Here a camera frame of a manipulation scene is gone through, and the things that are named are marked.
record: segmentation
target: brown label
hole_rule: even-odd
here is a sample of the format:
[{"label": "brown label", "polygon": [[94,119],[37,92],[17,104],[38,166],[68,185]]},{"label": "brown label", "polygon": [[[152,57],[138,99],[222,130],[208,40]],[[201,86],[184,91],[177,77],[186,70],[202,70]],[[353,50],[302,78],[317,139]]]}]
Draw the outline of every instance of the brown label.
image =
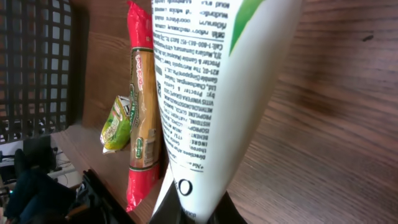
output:
[{"label": "brown label", "polygon": [[161,124],[157,102],[154,53],[149,50],[131,52],[131,129],[130,166],[145,168],[159,160]]}]

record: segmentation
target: green label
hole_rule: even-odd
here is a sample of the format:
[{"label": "green label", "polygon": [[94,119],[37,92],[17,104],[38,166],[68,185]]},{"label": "green label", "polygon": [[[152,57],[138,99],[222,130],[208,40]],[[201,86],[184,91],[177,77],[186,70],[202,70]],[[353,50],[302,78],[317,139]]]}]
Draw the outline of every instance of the green label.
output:
[{"label": "green label", "polygon": [[136,158],[142,158],[142,138],[137,138],[137,146],[136,146]]},{"label": "green label", "polygon": [[131,129],[136,125],[136,120],[138,117],[138,105],[137,105],[137,97],[134,91],[134,85],[130,84],[130,127]]}]

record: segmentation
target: green stripe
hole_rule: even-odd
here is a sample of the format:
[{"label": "green stripe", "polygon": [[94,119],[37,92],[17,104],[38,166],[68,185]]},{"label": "green stripe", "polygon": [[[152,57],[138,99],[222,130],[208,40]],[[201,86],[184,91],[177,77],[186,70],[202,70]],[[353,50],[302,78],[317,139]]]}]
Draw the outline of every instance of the green stripe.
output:
[{"label": "green stripe", "polygon": [[146,52],[153,52],[154,51],[153,49],[149,49],[149,48],[145,48],[145,47],[133,47],[132,48],[133,52],[138,51],[138,50],[146,51]]},{"label": "green stripe", "polygon": [[241,7],[235,18],[234,32],[232,34],[231,40],[231,50],[229,55],[231,55],[232,50],[235,47],[236,42],[239,40],[246,24],[253,17],[259,5],[265,0],[243,0]]}]

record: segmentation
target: cable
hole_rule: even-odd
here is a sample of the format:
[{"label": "cable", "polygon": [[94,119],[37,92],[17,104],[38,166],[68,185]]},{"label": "cable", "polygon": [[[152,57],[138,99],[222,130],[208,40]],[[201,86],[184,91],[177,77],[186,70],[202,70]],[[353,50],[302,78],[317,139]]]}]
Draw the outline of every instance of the cable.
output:
[{"label": "cable", "polygon": [[65,168],[70,167],[71,165],[72,165],[72,163],[69,163],[69,165],[67,165],[67,166],[61,166],[61,168],[62,168],[62,169],[65,169]]},{"label": "cable", "polygon": [[57,159],[57,161],[60,161],[60,162],[70,162],[70,161],[64,161],[64,160],[62,160],[62,159]]},{"label": "cable", "polygon": [[65,176],[65,178],[67,179],[67,184],[66,184],[65,186],[68,186],[68,184],[69,184],[68,177],[67,177],[67,175],[66,175],[66,174],[64,174],[64,176]]},{"label": "cable", "polygon": [[68,161],[68,162],[63,162],[63,163],[60,163],[59,165],[64,165],[64,164],[69,164],[69,163],[71,163],[70,161]]},{"label": "cable", "polygon": [[107,213],[105,212],[105,210],[104,210],[104,208],[103,208],[102,206],[100,207],[100,209],[101,209],[101,212],[102,212],[102,215],[103,215],[105,224],[108,224],[108,216],[107,216]]}]

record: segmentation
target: floor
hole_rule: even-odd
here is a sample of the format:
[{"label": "floor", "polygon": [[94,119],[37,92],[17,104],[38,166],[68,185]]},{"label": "floor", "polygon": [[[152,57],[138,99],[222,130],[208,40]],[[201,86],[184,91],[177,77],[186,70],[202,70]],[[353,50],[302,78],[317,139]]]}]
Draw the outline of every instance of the floor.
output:
[{"label": "floor", "polygon": [[[51,147],[58,147],[54,140],[51,138]],[[70,162],[69,158],[63,153],[62,149],[58,147],[58,153],[56,155],[57,164],[60,167],[64,167],[59,173],[65,173],[62,175],[53,174],[57,176],[58,183],[67,187],[73,187],[76,184],[81,183],[81,175],[76,171],[75,166]]]}]

